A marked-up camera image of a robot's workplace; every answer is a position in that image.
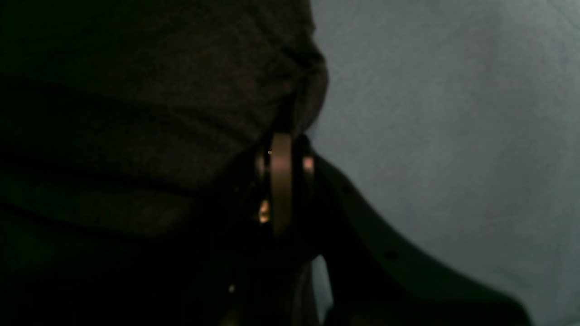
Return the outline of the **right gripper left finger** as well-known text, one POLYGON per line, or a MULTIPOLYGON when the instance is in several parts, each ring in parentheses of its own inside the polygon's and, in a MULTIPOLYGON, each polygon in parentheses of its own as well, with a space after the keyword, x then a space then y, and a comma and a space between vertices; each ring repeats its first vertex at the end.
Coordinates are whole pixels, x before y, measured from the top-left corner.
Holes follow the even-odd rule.
POLYGON ((220 208, 199 274, 199 324, 274 326, 284 320, 282 247, 293 215, 290 134, 257 148, 245 186, 220 208))

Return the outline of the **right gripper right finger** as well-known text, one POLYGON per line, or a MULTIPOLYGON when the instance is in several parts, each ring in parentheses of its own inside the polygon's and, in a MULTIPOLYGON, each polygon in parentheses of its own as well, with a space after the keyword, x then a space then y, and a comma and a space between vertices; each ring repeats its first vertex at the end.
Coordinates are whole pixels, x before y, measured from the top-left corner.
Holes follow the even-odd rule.
POLYGON ((326 326, 530 326, 506 294, 396 231, 306 136, 294 143, 296 220, 322 254, 334 304, 326 326))

